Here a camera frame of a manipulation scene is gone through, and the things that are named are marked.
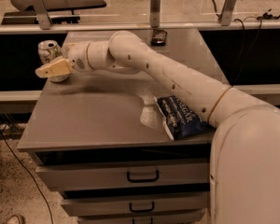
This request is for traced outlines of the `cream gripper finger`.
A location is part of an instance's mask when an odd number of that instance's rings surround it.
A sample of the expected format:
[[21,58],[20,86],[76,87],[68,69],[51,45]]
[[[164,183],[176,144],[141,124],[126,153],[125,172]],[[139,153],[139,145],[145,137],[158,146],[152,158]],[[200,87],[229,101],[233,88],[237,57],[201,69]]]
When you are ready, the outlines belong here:
[[50,63],[43,64],[35,70],[40,78],[58,77],[69,75],[72,72],[73,65],[63,57],[57,57]]

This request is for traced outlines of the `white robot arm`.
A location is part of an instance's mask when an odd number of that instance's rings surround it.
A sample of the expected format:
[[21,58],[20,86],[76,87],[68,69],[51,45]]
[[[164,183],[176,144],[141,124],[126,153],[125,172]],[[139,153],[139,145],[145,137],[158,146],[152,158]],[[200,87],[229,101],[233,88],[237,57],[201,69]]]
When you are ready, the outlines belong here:
[[56,77],[73,70],[150,75],[216,130],[211,223],[280,224],[279,108],[159,54],[128,31],[115,32],[107,41],[76,43],[35,73]]

